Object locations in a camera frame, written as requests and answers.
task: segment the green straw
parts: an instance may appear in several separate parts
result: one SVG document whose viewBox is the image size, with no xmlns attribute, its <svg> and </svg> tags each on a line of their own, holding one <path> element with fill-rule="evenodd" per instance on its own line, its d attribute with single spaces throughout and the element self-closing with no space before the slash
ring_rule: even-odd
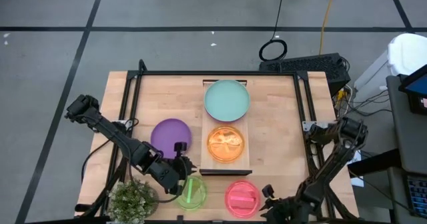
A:
<svg viewBox="0 0 427 224">
<path fill-rule="evenodd" d="M 188 195 L 187 195 L 187 203 L 189 203 L 189 200 L 191 199 L 191 188 L 193 187 L 193 179 L 190 178 L 188 183 Z"/>
</svg>

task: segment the purple plate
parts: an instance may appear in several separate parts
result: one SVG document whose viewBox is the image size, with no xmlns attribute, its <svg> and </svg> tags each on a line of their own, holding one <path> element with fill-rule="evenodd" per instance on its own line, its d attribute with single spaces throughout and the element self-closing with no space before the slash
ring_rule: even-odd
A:
<svg viewBox="0 0 427 224">
<path fill-rule="evenodd" d="M 173 159 L 176 152 L 173 147 L 177 142 L 186 142 L 187 150 L 191 145 L 191 131 L 187 124 L 179 119 L 166 119 L 154 127 L 151 144 L 163 151 L 163 157 Z"/>
</svg>

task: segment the plate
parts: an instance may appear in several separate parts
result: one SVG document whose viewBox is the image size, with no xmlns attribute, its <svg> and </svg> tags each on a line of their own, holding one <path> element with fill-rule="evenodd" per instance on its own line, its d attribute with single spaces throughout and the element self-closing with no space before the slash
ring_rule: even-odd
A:
<svg viewBox="0 0 427 224">
<path fill-rule="evenodd" d="M 191 131 L 187 124 L 179 119 L 166 119 L 154 127 L 151 133 L 151 145 L 163 151 L 163 157 L 173 159 L 175 143 L 186 142 L 187 150 L 191 145 Z"/>
<path fill-rule="evenodd" d="M 243 117 L 250 106 L 245 86 L 234 80 L 220 80 L 205 93 L 205 109 L 218 121 L 235 121 Z"/>
<path fill-rule="evenodd" d="M 226 207 L 237 218 L 253 217 L 260 208 L 260 191 L 249 181 L 236 181 L 226 191 Z"/>
<path fill-rule="evenodd" d="M 221 163 L 235 161 L 244 148 L 244 138 L 234 127 L 217 127 L 207 136 L 207 150 L 216 161 Z"/>
</svg>

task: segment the white container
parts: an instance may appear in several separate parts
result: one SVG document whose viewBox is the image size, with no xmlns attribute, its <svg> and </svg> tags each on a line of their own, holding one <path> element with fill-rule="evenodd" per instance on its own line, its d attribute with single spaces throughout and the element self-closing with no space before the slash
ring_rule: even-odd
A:
<svg viewBox="0 0 427 224">
<path fill-rule="evenodd" d="M 387 90 L 386 78 L 389 75 L 410 75 L 427 64 L 427 38 L 415 34 L 401 34 L 388 44 L 388 50 L 354 82 L 357 91 L 354 106 L 370 97 Z M 385 103 L 369 103 L 359 108 L 361 111 L 372 112 L 385 108 Z"/>
</svg>

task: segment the pink lid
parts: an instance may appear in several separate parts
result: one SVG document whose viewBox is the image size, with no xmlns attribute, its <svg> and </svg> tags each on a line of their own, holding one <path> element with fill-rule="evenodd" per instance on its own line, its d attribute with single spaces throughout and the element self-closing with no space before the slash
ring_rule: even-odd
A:
<svg viewBox="0 0 427 224">
<path fill-rule="evenodd" d="M 260 208 L 260 192 L 249 181 L 236 181 L 227 189 L 226 207 L 237 218 L 250 218 Z"/>
</svg>

